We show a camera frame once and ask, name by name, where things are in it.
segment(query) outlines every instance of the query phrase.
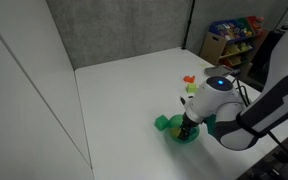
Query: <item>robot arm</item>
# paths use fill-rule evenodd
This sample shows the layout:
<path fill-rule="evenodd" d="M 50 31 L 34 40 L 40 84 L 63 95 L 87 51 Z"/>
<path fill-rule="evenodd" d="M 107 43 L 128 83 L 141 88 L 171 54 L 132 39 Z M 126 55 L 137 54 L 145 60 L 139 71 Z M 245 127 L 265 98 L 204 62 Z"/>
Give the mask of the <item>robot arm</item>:
<path fill-rule="evenodd" d="M 180 139 L 185 140 L 189 135 L 187 130 L 216 113 L 213 136 L 223 146 L 232 150 L 253 146 L 258 138 L 288 119 L 288 32 L 271 54 L 269 75 L 262 94 L 248 107 L 243 106 L 231 82 L 223 77 L 206 80 L 189 103 L 183 116 Z"/>

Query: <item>white table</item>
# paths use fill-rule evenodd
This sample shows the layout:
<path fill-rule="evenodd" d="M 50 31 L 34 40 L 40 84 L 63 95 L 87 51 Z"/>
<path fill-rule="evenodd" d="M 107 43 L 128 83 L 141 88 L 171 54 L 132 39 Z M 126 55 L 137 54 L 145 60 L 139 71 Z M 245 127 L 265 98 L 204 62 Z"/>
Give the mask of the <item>white table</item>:
<path fill-rule="evenodd" d="M 182 79 L 195 75 L 201 84 L 205 66 L 211 65 L 175 48 L 76 71 L 95 180 L 236 179 L 276 147 L 264 137 L 248 150 L 231 151 L 205 125 L 194 142 L 183 145 L 154 127 L 162 114 L 184 113 Z M 251 100 L 259 96 L 246 87 Z M 288 137 L 288 121 L 273 133 Z"/>

